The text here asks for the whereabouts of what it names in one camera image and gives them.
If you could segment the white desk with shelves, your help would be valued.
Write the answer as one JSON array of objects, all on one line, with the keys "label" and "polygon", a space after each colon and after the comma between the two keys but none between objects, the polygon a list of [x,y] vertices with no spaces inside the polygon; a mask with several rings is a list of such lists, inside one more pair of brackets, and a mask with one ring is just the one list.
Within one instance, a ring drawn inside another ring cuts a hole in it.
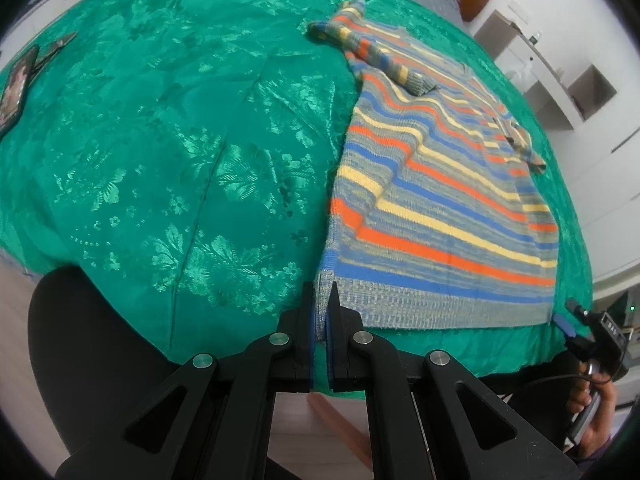
[{"label": "white desk with shelves", "polygon": [[517,24],[498,11],[489,15],[474,39],[536,115],[558,113],[560,122],[571,129],[588,122],[617,94],[594,65],[570,84],[564,84],[561,71],[551,66]]}]

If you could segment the black smartphone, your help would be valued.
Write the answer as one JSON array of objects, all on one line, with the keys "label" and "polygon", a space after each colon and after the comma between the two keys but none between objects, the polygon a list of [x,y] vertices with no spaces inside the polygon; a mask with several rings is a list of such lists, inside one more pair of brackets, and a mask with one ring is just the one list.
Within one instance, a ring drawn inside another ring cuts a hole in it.
[{"label": "black smartphone", "polygon": [[10,69],[1,97],[0,136],[2,138],[9,133],[22,116],[38,53],[39,47],[35,44],[27,49]]}]

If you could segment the green floral bedspread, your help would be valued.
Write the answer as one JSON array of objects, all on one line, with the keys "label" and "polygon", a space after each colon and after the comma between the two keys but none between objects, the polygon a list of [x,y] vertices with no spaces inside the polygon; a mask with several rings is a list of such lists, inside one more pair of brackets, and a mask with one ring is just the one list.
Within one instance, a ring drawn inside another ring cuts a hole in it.
[{"label": "green floral bedspread", "polygon": [[[82,0],[37,38],[66,46],[1,143],[1,248],[43,274],[76,264],[171,358],[273,328],[317,271],[357,96],[309,22],[344,0]],[[525,102],[458,26],[366,0],[470,66],[536,148]]]}]

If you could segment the striped knitted sweater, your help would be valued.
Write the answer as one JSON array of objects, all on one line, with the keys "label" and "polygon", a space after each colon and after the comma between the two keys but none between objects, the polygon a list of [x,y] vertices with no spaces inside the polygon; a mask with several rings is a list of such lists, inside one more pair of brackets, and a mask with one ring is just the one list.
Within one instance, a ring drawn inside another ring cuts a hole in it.
[{"label": "striped knitted sweater", "polygon": [[360,90],[330,200],[317,304],[367,326],[461,330],[550,318],[559,230],[528,131],[467,66],[345,2],[311,30]]}]

